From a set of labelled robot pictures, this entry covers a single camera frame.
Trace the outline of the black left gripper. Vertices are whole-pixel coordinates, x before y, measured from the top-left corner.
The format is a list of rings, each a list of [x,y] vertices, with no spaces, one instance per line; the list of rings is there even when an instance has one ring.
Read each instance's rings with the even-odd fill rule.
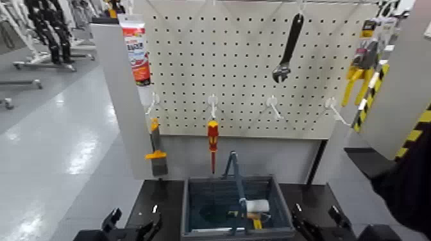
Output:
[[[102,221],[101,229],[80,230],[73,241],[152,241],[162,229],[162,214],[154,205],[150,221],[140,228],[116,228],[122,216],[120,208],[114,208]]]

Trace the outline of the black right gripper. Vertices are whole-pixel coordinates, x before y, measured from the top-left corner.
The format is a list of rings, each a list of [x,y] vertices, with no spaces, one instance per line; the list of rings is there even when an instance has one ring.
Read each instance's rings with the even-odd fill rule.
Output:
[[[328,210],[329,216],[337,224],[336,227],[320,228],[303,215],[302,207],[296,203],[291,210],[292,224],[308,241],[401,241],[401,237],[388,225],[367,225],[355,236],[351,230],[351,222],[336,206]]]

